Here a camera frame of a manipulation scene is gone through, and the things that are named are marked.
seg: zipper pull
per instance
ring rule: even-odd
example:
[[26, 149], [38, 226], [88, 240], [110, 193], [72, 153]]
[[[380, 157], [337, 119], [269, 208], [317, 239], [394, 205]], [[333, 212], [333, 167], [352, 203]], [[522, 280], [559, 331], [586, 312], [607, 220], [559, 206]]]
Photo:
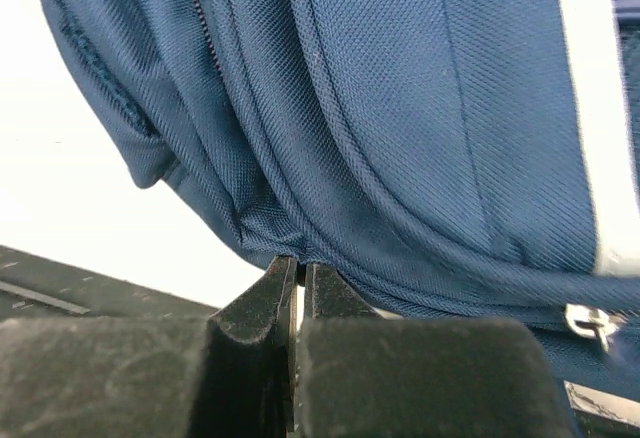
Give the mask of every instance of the zipper pull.
[[571, 331], [583, 338], [597, 339], [605, 353], [610, 351], [611, 337], [626, 322], [619, 316], [584, 305], [567, 305], [564, 316]]

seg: backpack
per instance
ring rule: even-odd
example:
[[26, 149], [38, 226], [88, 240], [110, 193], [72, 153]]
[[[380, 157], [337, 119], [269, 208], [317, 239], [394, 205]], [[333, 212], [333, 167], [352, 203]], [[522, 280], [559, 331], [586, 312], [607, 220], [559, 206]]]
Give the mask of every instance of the backpack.
[[42, 5], [135, 183], [249, 262], [516, 318], [559, 379], [640, 401], [637, 1]]

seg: reflective stripe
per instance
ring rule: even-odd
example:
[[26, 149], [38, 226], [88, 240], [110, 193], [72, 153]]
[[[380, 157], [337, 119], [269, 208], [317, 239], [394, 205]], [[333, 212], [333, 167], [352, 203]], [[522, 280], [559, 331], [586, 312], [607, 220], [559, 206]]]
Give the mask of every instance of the reflective stripe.
[[594, 273], [640, 275], [640, 211], [612, 0], [558, 0], [597, 249]]

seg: white surface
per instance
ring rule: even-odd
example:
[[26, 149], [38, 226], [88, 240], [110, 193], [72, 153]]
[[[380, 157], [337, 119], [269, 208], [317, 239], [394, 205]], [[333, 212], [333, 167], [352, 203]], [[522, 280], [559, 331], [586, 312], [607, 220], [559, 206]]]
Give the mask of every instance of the white surface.
[[0, 244], [223, 306], [260, 276], [166, 186], [141, 191], [39, 0], [0, 0]]

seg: blue fabric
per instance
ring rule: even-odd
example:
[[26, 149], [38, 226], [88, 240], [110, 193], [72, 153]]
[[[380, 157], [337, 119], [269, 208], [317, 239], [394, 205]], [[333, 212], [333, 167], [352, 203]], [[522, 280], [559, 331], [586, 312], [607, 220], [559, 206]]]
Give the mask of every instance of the blue fabric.
[[590, 275], [557, 0], [42, 2], [136, 183], [241, 256], [330, 264], [405, 315], [518, 318], [558, 376], [640, 399], [640, 367], [563, 334], [565, 304], [634, 309], [640, 284]]

